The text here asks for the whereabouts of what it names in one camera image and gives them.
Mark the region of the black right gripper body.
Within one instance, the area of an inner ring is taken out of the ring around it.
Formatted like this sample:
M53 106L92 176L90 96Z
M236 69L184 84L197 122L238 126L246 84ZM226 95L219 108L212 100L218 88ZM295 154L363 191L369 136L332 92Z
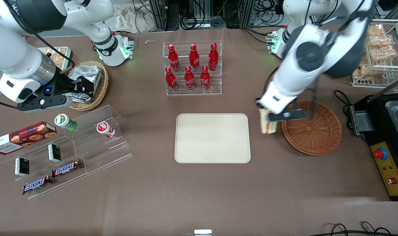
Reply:
M73 91L75 84L69 78L52 79L49 83L32 92L25 88L29 95L23 102L17 104L17 109L26 113L45 111L48 109L65 108L71 105L72 99L64 93Z

